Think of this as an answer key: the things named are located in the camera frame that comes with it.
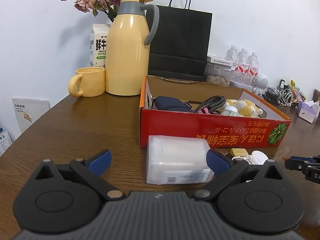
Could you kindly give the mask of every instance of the yellow mug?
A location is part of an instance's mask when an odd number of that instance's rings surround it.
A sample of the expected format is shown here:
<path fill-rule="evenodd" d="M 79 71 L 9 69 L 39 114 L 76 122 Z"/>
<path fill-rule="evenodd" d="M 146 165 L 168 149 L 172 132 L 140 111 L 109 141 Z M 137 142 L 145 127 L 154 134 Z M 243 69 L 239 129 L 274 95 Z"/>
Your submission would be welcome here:
<path fill-rule="evenodd" d="M 76 70 L 70 79 L 69 94 L 78 97 L 96 97 L 105 91 L 105 69 L 103 67 L 85 67 Z"/>

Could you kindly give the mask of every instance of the screw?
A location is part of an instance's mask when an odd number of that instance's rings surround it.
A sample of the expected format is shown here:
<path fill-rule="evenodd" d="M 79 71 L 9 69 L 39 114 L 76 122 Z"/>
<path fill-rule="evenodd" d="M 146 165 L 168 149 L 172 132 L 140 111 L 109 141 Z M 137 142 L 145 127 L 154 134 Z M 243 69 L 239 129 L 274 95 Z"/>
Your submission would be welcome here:
<path fill-rule="evenodd" d="M 200 197 L 200 198 L 205 198 L 210 196 L 210 191 L 206 189 L 198 189 L 195 192 L 195 196 Z"/>
<path fill-rule="evenodd" d="M 123 192 L 120 190 L 117 190 L 117 189 L 110 190 L 107 192 L 107 196 L 109 198 L 120 198 L 120 197 L 122 197 L 122 195 L 123 195 Z"/>

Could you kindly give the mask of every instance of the white cable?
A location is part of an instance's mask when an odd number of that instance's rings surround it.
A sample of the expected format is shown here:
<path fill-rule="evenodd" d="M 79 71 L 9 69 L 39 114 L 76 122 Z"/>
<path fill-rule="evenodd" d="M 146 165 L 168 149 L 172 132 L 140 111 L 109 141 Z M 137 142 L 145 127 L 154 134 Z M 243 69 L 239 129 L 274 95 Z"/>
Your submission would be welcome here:
<path fill-rule="evenodd" d="M 280 90 L 279 92 L 279 104 L 281 106 L 290 107 L 291 104 L 294 102 L 293 95 L 290 89 Z"/>

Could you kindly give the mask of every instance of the milk carton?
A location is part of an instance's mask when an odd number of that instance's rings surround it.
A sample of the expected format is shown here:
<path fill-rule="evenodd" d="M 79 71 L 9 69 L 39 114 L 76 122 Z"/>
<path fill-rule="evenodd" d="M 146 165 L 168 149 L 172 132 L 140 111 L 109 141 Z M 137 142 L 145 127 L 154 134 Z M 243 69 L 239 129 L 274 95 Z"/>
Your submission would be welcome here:
<path fill-rule="evenodd" d="M 90 34 L 90 67 L 106 67 L 109 30 L 110 24 L 93 24 Z"/>

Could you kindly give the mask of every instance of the thermos handle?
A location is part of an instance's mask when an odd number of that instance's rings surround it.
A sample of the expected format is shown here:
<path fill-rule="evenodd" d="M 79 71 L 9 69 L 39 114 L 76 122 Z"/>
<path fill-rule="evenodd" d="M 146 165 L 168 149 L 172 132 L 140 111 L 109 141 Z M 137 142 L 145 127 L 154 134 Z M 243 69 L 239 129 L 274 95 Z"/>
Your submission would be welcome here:
<path fill-rule="evenodd" d="M 144 45 L 149 45 L 153 39 L 153 37 L 156 35 L 158 25 L 159 25 L 159 8 L 158 6 L 154 4 L 143 4 L 140 5 L 140 10 L 148 10 L 152 9 L 153 10 L 153 24 L 151 27 L 150 33 L 146 36 L 146 40 L 144 41 Z"/>

